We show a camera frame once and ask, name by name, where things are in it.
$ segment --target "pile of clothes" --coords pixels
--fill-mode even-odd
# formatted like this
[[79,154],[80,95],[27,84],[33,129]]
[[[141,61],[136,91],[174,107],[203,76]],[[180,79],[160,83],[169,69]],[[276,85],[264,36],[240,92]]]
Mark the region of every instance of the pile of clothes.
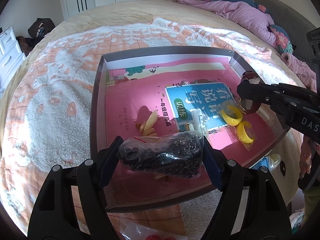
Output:
[[275,25],[269,11],[254,0],[172,0],[213,12],[249,30],[280,54],[293,53],[286,31]]

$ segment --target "brown leather watch strap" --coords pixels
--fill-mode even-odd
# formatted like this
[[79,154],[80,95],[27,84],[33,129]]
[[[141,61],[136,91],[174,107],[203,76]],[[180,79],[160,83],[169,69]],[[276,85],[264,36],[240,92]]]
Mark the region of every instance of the brown leather watch strap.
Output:
[[[243,82],[244,80],[249,81],[249,83],[251,83],[251,84],[259,84],[261,82],[261,78],[254,71],[244,72],[242,74],[241,82]],[[242,99],[242,98],[239,99],[238,106],[244,114],[253,114],[253,113],[257,112],[261,106],[260,102],[252,101],[250,109],[246,109],[242,105],[243,100],[244,99]]]

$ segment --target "blue book cover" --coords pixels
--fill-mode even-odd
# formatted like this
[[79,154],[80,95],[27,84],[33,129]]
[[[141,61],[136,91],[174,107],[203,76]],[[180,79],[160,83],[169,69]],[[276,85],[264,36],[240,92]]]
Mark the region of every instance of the blue book cover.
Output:
[[224,83],[203,83],[167,87],[165,89],[170,107],[179,130],[185,131],[185,124],[192,122],[191,112],[201,109],[208,117],[208,131],[226,126],[220,111],[228,105],[235,106],[234,98]]

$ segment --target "person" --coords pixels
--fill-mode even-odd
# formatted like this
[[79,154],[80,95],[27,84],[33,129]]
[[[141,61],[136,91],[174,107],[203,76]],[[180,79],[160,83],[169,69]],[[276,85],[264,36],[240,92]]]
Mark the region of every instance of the person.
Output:
[[[320,155],[320,145],[315,144],[315,150]],[[304,176],[306,173],[310,173],[311,170],[311,156],[313,154],[310,146],[310,138],[303,136],[303,142],[301,144],[301,155],[300,155],[300,172]],[[320,186],[312,187],[310,190],[303,190],[304,194],[304,217],[302,224],[304,224],[310,217],[311,213],[315,209],[316,205],[320,201]]]

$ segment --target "bag of black beads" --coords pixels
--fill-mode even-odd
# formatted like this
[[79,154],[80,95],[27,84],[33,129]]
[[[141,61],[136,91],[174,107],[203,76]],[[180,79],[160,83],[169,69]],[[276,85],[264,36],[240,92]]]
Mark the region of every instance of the bag of black beads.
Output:
[[197,131],[131,137],[120,145],[117,158],[132,171],[191,179],[200,176],[203,144]]

